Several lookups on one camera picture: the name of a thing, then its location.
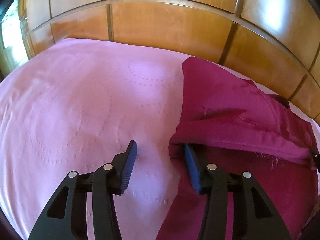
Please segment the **embossed dotted pattern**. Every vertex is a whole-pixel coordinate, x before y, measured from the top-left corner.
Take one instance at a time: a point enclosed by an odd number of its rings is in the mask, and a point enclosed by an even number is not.
[[[115,198],[123,239],[155,239],[177,193],[168,142],[182,107],[182,62],[172,51],[66,39],[0,85],[0,205],[28,235],[68,174],[95,171],[124,152],[138,156]],[[93,238],[92,207],[88,234]]]

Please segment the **pink bedsheet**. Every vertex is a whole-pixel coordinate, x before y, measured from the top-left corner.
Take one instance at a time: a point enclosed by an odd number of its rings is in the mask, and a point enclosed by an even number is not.
[[[179,123],[188,57],[66,39],[0,84],[0,206],[24,239],[69,171],[95,171],[131,139],[138,156],[128,190],[115,197],[119,226],[124,240],[156,239],[177,194],[167,148]],[[291,109],[312,123],[318,141],[318,126]],[[90,222],[88,234],[93,239]]]

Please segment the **fabric fold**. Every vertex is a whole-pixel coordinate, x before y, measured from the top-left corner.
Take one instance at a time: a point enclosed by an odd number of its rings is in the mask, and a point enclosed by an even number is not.
[[[296,239],[317,197],[317,175],[309,153],[317,151],[311,124],[294,114],[285,98],[267,95],[253,81],[237,78],[214,63],[190,57],[182,69],[182,112],[169,143],[181,177],[157,240],[197,239],[200,230],[206,197],[191,187],[183,143],[202,145],[196,149],[227,172],[250,171]],[[227,228],[226,239],[231,239],[230,217]]]

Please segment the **wrinkled fabric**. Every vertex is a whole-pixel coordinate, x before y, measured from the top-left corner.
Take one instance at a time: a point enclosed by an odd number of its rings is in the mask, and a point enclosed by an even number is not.
[[[169,144],[180,182],[157,240],[197,239],[200,230],[206,197],[191,186],[183,143],[203,145],[196,151],[227,172],[251,172],[296,239],[317,197],[311,124],[294,114],[284,98],[267,95],[214,63],[190,57],[182,69],[182,112]],[[229,216],[226,239],[231,237]]]

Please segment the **light pink fabric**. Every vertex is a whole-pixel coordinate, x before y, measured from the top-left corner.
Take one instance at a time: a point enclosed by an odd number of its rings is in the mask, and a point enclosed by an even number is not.
[[[0,206],[24,239],[69,171],[95,171],[131,139],[138,156],[128,190],[115,197],[120,230],[124,240],[156,239],[177,193],[179,175],[167,147],[179,123],[181,64],[188,57],[66,39],[0,84]],[[91,224],[88,233],[93,239]]]

